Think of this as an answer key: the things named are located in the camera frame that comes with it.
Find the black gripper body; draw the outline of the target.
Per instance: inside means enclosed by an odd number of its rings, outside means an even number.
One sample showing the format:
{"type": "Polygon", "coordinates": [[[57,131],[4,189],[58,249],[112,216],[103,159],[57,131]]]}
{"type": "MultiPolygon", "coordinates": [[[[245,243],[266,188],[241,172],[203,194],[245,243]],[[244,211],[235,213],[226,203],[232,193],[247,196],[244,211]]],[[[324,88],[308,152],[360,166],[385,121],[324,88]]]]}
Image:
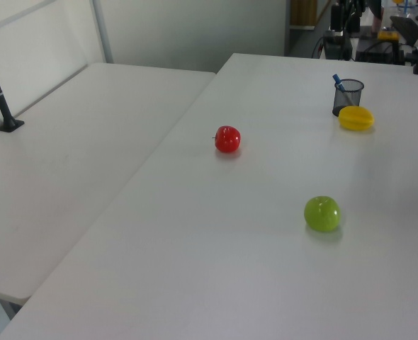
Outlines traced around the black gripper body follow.
{"type": "Polygon", "coordinates": [[[337,33],[359,33],[361,7],[357,2],[336,2],[331,7],[330,29],[337,33]]]}

